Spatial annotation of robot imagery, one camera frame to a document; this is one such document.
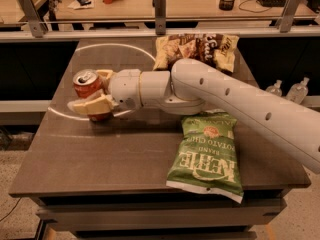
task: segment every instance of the snack bag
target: snack bag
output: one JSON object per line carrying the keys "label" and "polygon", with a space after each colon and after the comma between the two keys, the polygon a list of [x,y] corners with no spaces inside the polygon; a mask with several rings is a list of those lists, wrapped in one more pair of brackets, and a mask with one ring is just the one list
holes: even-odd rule
{"label": "snack bag", "polygon": [[234,145],[237,120],[222,110],[182,119],[182,140],[166,185],[199,194],[220,194],[241,203],[243,190]]}
{"label": "snack bag", "polygon": [[199,60],[224,73],[232,74],[234,50],[239,37],[220,34],[181,34],[159,37],[153,70],[171,70],[182,58]]}

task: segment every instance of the speckled floor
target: speckled floor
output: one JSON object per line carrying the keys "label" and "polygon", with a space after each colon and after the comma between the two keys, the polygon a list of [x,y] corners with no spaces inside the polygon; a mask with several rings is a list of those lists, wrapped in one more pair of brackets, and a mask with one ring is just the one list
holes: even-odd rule
{"label": "speckled floor", "polygon": [[[0,151],[0,220],[17,203],[8,189],[25,158],[25,151]],[[287,208],[269,225],[254,226],[258,240],[318,240],[320,239],[320,175],[308,171],[312,185],[308,189],[291,191],[286,197]],[[0,240],[34,238],[39,223],[36,205],[22,198],[14,211],[0,221]],[[45,240],[71,240],[67,232],[47,230]]]}

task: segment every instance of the soda can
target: soda can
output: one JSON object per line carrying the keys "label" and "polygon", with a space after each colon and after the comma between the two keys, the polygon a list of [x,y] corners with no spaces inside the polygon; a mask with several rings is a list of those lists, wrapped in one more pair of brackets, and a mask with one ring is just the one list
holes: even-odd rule
{"label": "soda can", "polygon": [[[96,91],[103,89],[102,79],[90,69],[81,70],[73,77],[73,86],[79,98],[85,99]],[[92,121],[101,121],[109,117],[107,114],[88,115]]]}

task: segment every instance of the plastic bottle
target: plastic bottle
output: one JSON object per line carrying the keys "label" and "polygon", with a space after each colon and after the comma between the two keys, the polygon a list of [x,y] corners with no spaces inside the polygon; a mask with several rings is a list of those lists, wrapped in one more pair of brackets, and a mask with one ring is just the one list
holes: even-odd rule
{"label": "plastic bottle", "polygon": [[281,97],[281,95],[282,95],[282,91],[280,89],[281,83],[282,83],[281,80],[277,80],[277,82],[274,85],[269,86],[266,89],[266,91]]}
{"label": "plastic bottle", "polygon": [[286,99],[300,104],[308,94],[308,82],[309,78],[305,77],[301,83],[294,84],[289,90]]}

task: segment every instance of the cord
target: cord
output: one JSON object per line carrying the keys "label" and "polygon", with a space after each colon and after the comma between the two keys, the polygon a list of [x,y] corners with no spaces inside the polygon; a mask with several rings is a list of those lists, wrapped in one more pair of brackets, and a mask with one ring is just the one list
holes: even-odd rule
{"label": "cord", "polygon": [[242,11],[247,11],[247,12],[253,12],[253,13],[262,13],[262,12],[266,12],[266,11],[269,11],[272,7],[268,7],[267,9],[265,10],[261,10],[261,11],[253,11],[253,10],[248,10],[248,9],[243,9],[241,8],[241,5],[247,3],[247,2],[250,2],[250,1],[253,1],[253,0],[246,0],[244,2],[242,2],[241,4],[239,4],[239,10],[242,10]]}
{"label": "cord", "polygon": [[18,206],[18,204],[19,204],[19,202],[21,201],[21,199],[22,199],[22,198],[19,198],[19,199],[18,199],[18,201],[17,201],[16,204],[13,206],[13,208],[11,209],[11,211],[10,211],[7,215],[5,215],[4,217],[2,217],[2,218],[0,219],[0,222],[4,221],[4,220],[14,211],[14,209]]}

